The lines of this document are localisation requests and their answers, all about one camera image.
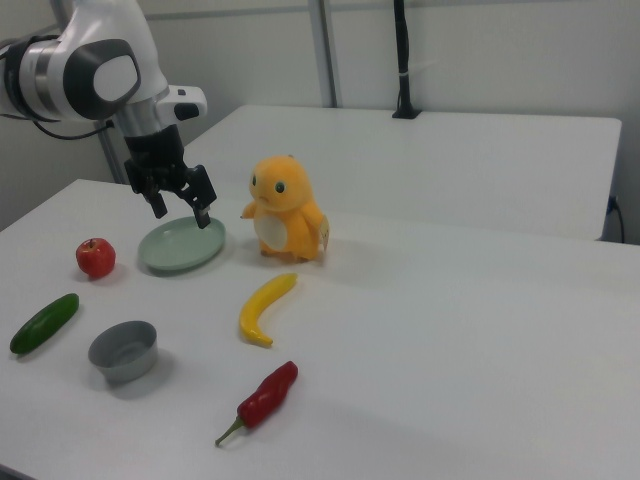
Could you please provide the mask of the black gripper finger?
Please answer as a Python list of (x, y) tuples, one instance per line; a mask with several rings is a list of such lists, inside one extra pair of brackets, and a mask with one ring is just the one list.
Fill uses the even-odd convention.
[(217, 194), (202, 165), (187, 168), (184, 179), (185, 183), (180, 189), (179, 196), (191, 206), (197, 226), (204, 229), (211, 222), (209, 209), (217, 199)]
[(160, 193), (162, 182), (163, 180), (154, 173), (139, 174), (134, 172), (130, 176), (132, 190), (144, 197), (157, 219), (167, 214), (167, 208)]

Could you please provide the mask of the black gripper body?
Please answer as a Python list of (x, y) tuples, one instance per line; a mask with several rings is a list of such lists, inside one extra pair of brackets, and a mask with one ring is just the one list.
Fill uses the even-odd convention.
[(130, 159), (125, 162), (129, 184), (136, 194), (187, 188), (187, 166), (178, 127), (171, 125), (151, 135), (126, 137)]

